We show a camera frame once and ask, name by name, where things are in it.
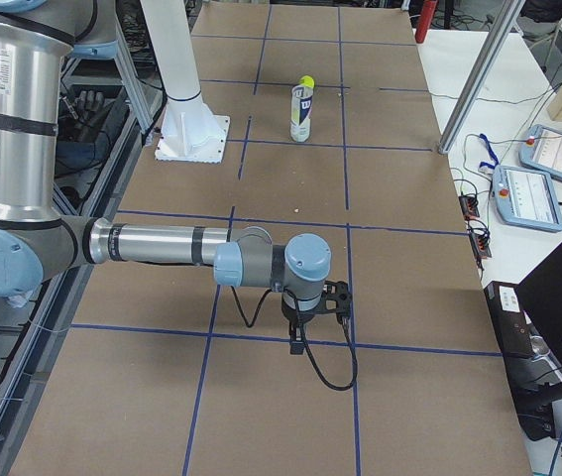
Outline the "yellow tennis ball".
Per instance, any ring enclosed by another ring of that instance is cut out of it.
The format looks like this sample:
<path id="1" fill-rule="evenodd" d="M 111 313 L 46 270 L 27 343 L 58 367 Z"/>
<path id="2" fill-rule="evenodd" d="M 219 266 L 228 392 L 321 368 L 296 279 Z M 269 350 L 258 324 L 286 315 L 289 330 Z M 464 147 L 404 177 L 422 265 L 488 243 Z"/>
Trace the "yellow tennis ball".
<path id="1" fill-rule="evenodd" d="M 315 87 L 315 81 L 310 75 L 304 75 L 300 79 L 299 84 L 310 89 L 313 89 Z"/>

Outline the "Wilson tennis ball can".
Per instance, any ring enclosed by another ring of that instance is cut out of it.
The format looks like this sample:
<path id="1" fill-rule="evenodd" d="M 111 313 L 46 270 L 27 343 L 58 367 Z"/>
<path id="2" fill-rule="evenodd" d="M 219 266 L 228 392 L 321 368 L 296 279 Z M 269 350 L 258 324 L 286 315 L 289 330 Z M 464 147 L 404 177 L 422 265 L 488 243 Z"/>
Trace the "Wilson tennis ball can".
<path id="1" fill-rule="evenodd" d="M 313 85 L 302 83 L 291 91 L 290 136 L 297 143 L 305 142 L 310 136 L 310 117 L 313 99 Z"/>

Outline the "orange black adapter box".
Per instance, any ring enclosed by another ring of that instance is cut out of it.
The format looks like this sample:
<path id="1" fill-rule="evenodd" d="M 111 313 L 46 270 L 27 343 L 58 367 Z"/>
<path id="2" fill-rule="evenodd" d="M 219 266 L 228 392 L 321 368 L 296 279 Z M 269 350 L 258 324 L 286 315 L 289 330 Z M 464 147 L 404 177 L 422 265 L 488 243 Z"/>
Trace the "orange black adapter box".
<path id="1" fill-rule="evenodd" d="M 458 199 L 465 219 L 480 217 L 479 201 L 475 194 L 461 194 Z"/>

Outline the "black computer box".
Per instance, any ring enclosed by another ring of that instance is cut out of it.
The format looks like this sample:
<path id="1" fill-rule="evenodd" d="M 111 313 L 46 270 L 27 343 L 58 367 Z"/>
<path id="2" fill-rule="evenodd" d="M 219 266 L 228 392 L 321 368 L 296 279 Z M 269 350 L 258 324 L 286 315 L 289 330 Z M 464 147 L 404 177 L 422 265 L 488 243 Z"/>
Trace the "black computer box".
<path id="1" fill-rule="evenodd" d="M 562 438 L 562 366 L 548 365 L 550 349 L 527 322 L 514 284 L 492 281 L 484 293 L 520 426 L 532 441 Z"/>

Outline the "near teach pendant tablet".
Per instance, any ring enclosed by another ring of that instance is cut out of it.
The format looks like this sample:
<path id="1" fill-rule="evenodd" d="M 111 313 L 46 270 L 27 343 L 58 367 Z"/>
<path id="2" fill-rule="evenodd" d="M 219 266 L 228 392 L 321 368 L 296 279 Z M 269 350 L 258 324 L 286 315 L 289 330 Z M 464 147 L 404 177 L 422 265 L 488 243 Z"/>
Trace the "near teach pendant tablet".
<path id="1" fill-rule="evenodd" d="M 503 223 L 545 232 L 562 231 L 562 212 L 550 174 L 497 166 L 492 186 Z"/>

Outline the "teach pendant tablet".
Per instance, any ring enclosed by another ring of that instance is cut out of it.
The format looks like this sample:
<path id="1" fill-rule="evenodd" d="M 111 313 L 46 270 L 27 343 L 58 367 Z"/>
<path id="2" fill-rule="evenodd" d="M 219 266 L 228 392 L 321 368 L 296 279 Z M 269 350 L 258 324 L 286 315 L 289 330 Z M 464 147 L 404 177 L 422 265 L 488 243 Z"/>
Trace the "teach pendant tablet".
<path id="1" fill-rule="evenodd" d="M 497 166 L 492 186 L 503 223 L 545 232 L 562 231 L 562 212 L 550 174 Z"/>
<path id="2" fill-rule="evenodd" d="M 540 124 L 532 126 L 519 148 L 519 161 L 562 181 L 562 132 Z"/>

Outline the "far teach pendant tablet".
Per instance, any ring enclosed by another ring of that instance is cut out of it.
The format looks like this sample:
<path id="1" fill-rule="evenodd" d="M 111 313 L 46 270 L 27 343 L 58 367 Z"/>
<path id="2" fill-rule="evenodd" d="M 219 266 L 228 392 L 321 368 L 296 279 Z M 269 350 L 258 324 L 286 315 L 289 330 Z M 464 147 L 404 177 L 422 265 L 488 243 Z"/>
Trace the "far teach pendant tablet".
<path id="1" fill-rule="evenodd" d="M 562 132 L 540 124 L 532 126 L 519 148 L 519 161 L 562 181 Z"/>

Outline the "red cylinder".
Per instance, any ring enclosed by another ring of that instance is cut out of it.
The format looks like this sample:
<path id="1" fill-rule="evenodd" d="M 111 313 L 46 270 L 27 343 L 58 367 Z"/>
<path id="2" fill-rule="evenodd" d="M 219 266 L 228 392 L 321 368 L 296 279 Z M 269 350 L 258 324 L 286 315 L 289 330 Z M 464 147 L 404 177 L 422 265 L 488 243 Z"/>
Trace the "red cylinder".
<path id="1" fill-rule="evenodd" d="M 437 0 L 423 1 L 414 35 L 415 42 L 418 45 L 423 44 L 425 41 L 427 32 L 430 29 L 435 14 L 437 3 Z"/>

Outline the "white pedestal column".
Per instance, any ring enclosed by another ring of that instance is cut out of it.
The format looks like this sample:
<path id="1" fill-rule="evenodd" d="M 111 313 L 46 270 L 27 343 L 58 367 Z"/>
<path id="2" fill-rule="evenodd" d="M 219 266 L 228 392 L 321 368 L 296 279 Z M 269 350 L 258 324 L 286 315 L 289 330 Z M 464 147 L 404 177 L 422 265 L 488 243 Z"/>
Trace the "white pedestal column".
<path id="1" fill-rule="evenodd" d="M 156 159 L 218 164 L 230 118 L 213 114 L 203 99 L 184 3 L 141 5 L 167 97 Z"/>

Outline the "aluminium frame post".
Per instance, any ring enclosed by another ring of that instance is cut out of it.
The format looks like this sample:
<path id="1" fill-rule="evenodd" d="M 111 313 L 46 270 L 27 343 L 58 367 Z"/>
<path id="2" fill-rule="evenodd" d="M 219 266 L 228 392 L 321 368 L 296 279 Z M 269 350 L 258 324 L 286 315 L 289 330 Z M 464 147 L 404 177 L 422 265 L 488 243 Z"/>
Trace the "aluminium frame post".
<path id="1" fill-rule="evenodd" d="M 437 148 L 439 154 L 447 155 L 454 145 L 524 3 L 524 0 L 503 3 L 441 135 Z"/>

